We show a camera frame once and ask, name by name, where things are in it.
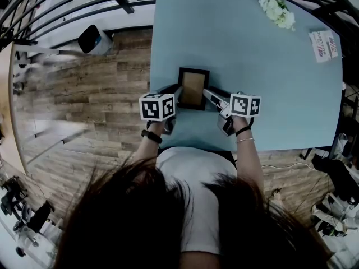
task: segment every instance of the black wristband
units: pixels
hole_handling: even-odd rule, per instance
[[[238,132],[236,132],[236,136],[238,136],[242,132],[250,131],[250,130],[251,130],[251,127],[244,127],[242,129],[240,129]]]
[[[143,137],[146,136],[149,140],[152,140],[152,141],[158,143],[159,145],[162,142],[162,139],[157,134],[155,134],[153,132],[146,131],[145,129],[141,132],[141,135]]]

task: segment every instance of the black metal railing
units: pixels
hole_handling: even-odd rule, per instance
[[[37,39],[39,39],[41,36],[59,27],[65,26],[69,23],[92,15],[118,9],[123,9],[128,14],[130,14],[134,13],[136,6],[155,4],[155,0],[137,0],[134,2],[129,2],[128,0],[92,0],[77,7],[71,8],[67,11],[64,11],[59,15],[51,17],[40,25],[36,25],[35,23],[41,18],[45,17],[46,15],[49,15],[54,10],[74,0],[62,0],[55,5],[52,5],[50,8],[46,9],[41,14],[34,17],[35,9],[42,5],[45,1],[46,0],[34,0],[30,7],[28,7],[30,0],[12,0],[9,3],[9,5],[6,7],[6,9],[0,16],[0,50],[6,47],[12,41],[21,44],[36,44]],[[58,23],[46,30],[40,31],[44,27],[50,25],[55,21],[58,21],[59,19],[66,17],[69,14],[109,1],[116,1],[118,5],[100,8],[98,10],[90,11],[68,20],[63,19],[61,23]]]
[[[52,5],[50,8],[46,9],[36,17],[34,17],[35,9],[42,5],[46,0],[35,0],[31,2],[31,6],[28,7],[29,1],[30,0],[12,0],[0,16],[0,50],[11,41],[20,42],[23,44],[36,44],[37,39],[39,39],[41,36],[82,18],[118,9],[123,9],[127,13],[133,13],[134,11],[136,11],[136,6],[156,3],[156,0],[137,0],[134,2],[129,2],[128,0],[92,0],[74,8],[71,8],[67,11],[64,11],[54,17],[47,19],[42,24],[37,25],[35,23],[38,22],[41,18],[49,15],[54,10],[74,0],[61,0],[60,2],[55,5]],[[69,14],[109,1],[116,1],[117,5],[83,13],[68,20],[63,19],[61,23],[58,23],[52,27],[47,28],[46,30],[43,30],[43,28],[51,25],[51,23],[54,23]],[[340,36],[342,53],[344,57],[354,54],[358,56],[359,11],[354,8],[348,0],[288,1],[303,8],[304,10],[311,13],[312,15],[320,19],[322,22],[327,24],[331,29],[333,29]],[[299,3],[299,1],[314,3],[315,5],[317,5],[317,8],[313,9],[306,7],[303,3]],[[354,23],[343,19],[340,14],[342,14],[342,16],[347,15],[348,17],[351,17]],[[10,23],[6,25],[5,22],[8,21],[9,18],[11,18]]]
[[[359,54],[359,11],[349,0],[288,0],[317,17],[333,29],[339,36],[344,57]],[[307,7],[299,1],[311,2]],[[347,15],[353,22],[343,18]]]

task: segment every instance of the light blue table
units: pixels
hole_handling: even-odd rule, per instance
[[[339,57],[317,63],[308,32],[328,29],[287,2],[296,31],[280,29],[258,0],[157,0],[150,88],[175,84],[180,67],[210,70],[209,85],[262,97],[252,127],[259,151],[328,146],[342,94]],[[214,107],[179,109],[162,147],[236,150],[235,137],[217,127]]]

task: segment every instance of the white t-shirt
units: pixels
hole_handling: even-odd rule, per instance
[[[181,251],[219,254],[218,200],[202,183],[212,183],[218,173],[236,177],[236,168],[220,155],[192,147],[165,150],[157,158],[157,167],[166,181],[171,182],[173,178],[181,181],[186,200],[191,198]]]

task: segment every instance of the silver bracelet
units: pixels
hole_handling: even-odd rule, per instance
[[[239,143],[241,141],[254,141],[254,138],[245,138],[244,140],[239,140],[239,141],[236,141],[236,143]]]

